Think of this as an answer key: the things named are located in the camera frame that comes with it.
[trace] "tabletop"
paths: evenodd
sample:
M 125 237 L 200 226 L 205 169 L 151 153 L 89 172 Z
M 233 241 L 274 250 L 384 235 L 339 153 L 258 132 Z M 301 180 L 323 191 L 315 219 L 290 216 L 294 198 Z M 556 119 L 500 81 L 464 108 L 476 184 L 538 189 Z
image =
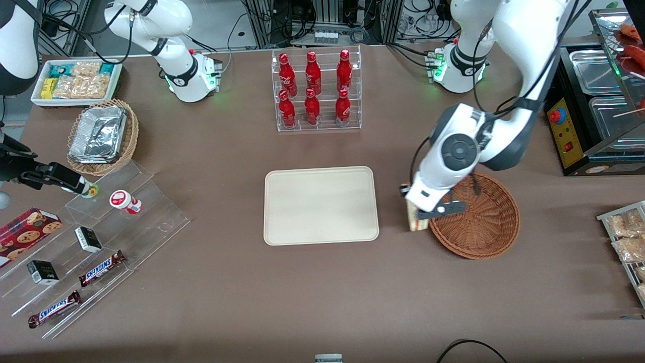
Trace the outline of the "tabletop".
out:
M 118 96 L 139 119 L 134 160 L 192 222 L 53 340 L 0 303 L 0 362 L 311 362 L 318 353 L 432 362 L 459 338 L 512 362 L 642 362 L 645 322 L 618 319 L 639 303 L 595 216 L 645 199 L 645 176 L 563 177 L 541 117 L 517 167 L 478 169 L 513 194 L 517 242 L 493 260 L 458 257 L 431 232 L 408 231 L 398 186 L 439 114 L 474 105 L 473 94 L 429 84 L 389 48 L 361 49 L 363 128 L 335 134 L 277 132 L 270 51 L 234 53 L 221 91 L 192 104 L 169 92 L 153 58 L 128 59 Z M 477 87 L 489 110 L 521 82 L 499 48 L 490 61 Z M 34 107 L 22 142 L 41 162 L 66 163 L 78 113 Z M 354 165 L 374 173 L 376 240 L 265 244 L 270 171 Z M 13 198 L 2 224 L 72 198 L 51 186 L 2 190 Z

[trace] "wicker basket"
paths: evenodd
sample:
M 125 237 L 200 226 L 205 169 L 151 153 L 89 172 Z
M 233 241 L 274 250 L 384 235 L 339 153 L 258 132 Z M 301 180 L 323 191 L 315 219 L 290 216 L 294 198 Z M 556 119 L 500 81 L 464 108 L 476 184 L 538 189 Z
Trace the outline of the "wicker basket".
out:
M 520 214 L 511 193 L 497 180 L 480 172 L 475 177 L 479 195 L 470 176 L 453 189 L 455 199 L 466 202 L 466 211 L 433 218 L 430 229 L 441 244 L 459 256 L 473 260 L 498 257 L 517 239 Z
M 82 174 L 90 174 L 95 176 L 103 176 L 112 169 L 116 169 L 126 165 L 128 161 L 132 158 L 134 154 L 134 149 L 137 147 L 137 137 L 139 136 L 139 122 L 137 121 L 137 115 L 134 114 L 130 106 L 118 99 L 111 99 L 110 101 L 97 103 L 96 105 L 90 106 L 90 108 L 96 109 L 100 107 L 107 106 L 119 106 L 128 111 L 128 119 L 126 120 L 126 128 L 123 132 L 123 141 L 121 142 L 121 155 L 119 159 L 112 164 L 81 164 L 67 157 L 67 162 L 72 166 L 72 169 L 80 172 Z M 67 139 L 67 146 L 72 146 L 72 141 L 76 135 L 76 128 L 78 128 L 81 115 L 78 115 L 76 122 L 72 127 L 69 138 Z

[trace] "acrylic display stand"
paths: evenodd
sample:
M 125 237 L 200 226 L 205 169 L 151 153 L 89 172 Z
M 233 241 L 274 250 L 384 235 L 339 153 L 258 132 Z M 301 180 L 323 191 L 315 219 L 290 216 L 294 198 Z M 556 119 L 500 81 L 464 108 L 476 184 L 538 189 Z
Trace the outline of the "acrylic display stand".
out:
M 341 50 L 350 51 L 350 63 L 352 64 L 352 85 L 349 89 L 348 98 L 352 103 L 350 108 L 350 121 L 346 127 L 336 125 L 336 100 L 338 90 L 336 89 L 336 67 L 341 58 Z M 360 129 L 362 125 L 362 83 L 361 83 L 361 48 L 360 47 L 321 47 L 315 48 L 318 64 L 321 66 L 322 93 L 318 100 L 321 105 L 321 119 L 317 126 L 307 123 L 304 110 L 307 89 L 307 80 L 304 70 L 307 67 L 307 56 L 300 49 L 274 50 L 272 53 L 271 76 L 273 79 L 273 102 L 275 103 L 275 119 L 277 120 L 278 131 L 316 131 L 316 130 L 348 130 Z M 295 107 L 295 127 L 287 129 L 284 127 L 280 116 L 278 104 L 278 92 L 282 89 L 280 84 L 280 62 L 278 56 L 286 53 L 289 56 L 289 63 L 295 72 L 295 84 L 298 86 L 298 94 L 291 98 Z
M 131 161 L 96 182 L 99 194 L 93 199 L 76 196 L 58 216 L 64 223 L 55 236 L 23 253 L 19 260 L 0 270 L 0 293 L 12 316 L 24 320 L 38 314 L 78 290 L 83 303 L 65 309 L 37 328 L 43 338 L 54 338 L 88 311 L 114 287 L 130 276 L 150 255 L 179 232 L 189 220 L 173 201 L 152 181 L 152 174 Z M 118 190 L 130 191 L 141 200 L 141 212 L 132 215 L 114 209 L 110 195 Z M 93 254 L 81 249 L 74 230 L 80 225 L 94 230 L 103 245 Z M 81 287 L 79 276 L 121 250 L 127 260 L 117 264 L 102 277 Z M 31 260 L 49 261 L 59 277 L 55 285 L 35 284 L 27 271 Z

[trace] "red cookie box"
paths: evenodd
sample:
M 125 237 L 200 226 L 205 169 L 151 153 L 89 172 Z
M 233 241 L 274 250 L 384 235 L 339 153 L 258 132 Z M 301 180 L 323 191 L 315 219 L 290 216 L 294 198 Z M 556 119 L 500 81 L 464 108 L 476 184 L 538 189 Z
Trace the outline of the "red cookie box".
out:
M 0 267 L 15 260 L 63 224 L 52 213 L 31 208 L 0 228 Z

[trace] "coca-cola bottle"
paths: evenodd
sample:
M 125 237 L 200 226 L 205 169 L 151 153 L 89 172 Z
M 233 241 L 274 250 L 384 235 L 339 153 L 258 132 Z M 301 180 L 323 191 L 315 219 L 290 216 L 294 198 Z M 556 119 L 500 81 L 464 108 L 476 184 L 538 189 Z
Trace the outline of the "coca-cola bottle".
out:
M 338 92 L 338 99 L 336 100 L 336 125 L 338 127 L 345 127 L 350 123 L 350 107 L 352 103 L 347 98 L 347 88 L 343 88 Z
M 280 59 L 280 83 L 283 89 L 289 92 L 290 97 L 295 97 L 298 94 L 298 86 L 295 85 L 295 72 L 293 67 L 289 64 L 289 57 L 282 53 Z
M 350 63 L 350 51 L 341 50 L 341 61 L 336 68 L 336 89 L 340 92 L 343 88 L 350 89 L 352 85 L 352 64 Z
M 280 116 L 283 119 L 284 127 L 292 129 L 295 127 L 295 108 L 293 107 L 293 103 L 285 90 L 280 90 L 278 97 L 280 97 L 278 108 L 280 109 Z
M 307 112 L 307 123 L 311 126 L 318 125 L 321 118 L 321 104 L 316 98 L 316 92 L 312 87 L 307 88 L 307 99 L 304 101 L 304 109 Z
M 323 91 L 323 80 L 321 66 L 316 61 L 316 52 L 307 52 L 307 68 L 304 73 L 307 76 L 307 87 L 313 88 L 316 95 L 319 95 Z

